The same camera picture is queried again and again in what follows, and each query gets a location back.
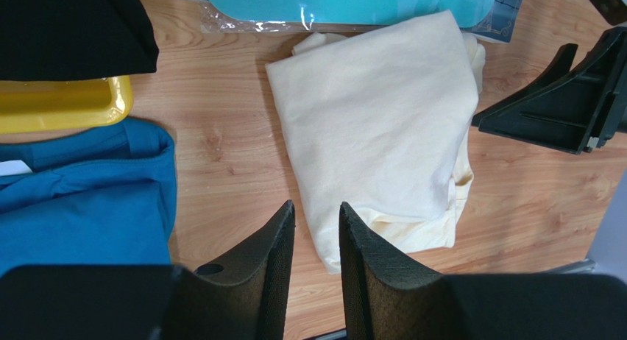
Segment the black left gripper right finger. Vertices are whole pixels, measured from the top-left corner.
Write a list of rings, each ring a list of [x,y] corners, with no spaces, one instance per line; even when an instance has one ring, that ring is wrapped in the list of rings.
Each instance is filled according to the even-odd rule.
[[[371,230],[346,202],[339,248],[349,339],[460,339],[460,310],[445,276]]]

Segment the cream t-shirt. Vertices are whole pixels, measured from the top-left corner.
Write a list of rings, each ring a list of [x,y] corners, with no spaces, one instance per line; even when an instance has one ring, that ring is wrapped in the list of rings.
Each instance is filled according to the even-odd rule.
[[[340,271],[339,206],[405,253],[452,247],[473,172],[485,51],[440,12],[313,34],[266,66],[316,252]]]

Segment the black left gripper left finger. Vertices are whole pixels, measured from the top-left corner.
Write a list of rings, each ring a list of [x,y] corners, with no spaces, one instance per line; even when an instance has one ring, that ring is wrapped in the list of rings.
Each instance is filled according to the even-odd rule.
[[[262,228],[191,272],[177,266],[162,339],[282,339],[294,251],[286,201]]]

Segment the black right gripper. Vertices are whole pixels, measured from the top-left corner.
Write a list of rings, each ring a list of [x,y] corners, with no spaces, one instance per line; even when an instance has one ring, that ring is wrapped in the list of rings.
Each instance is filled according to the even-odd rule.
[[[529,85],[475,114],[479,131],[574,155],[626,132],[626,0],[589,0],[606,30],[586,57],[561,46]]]

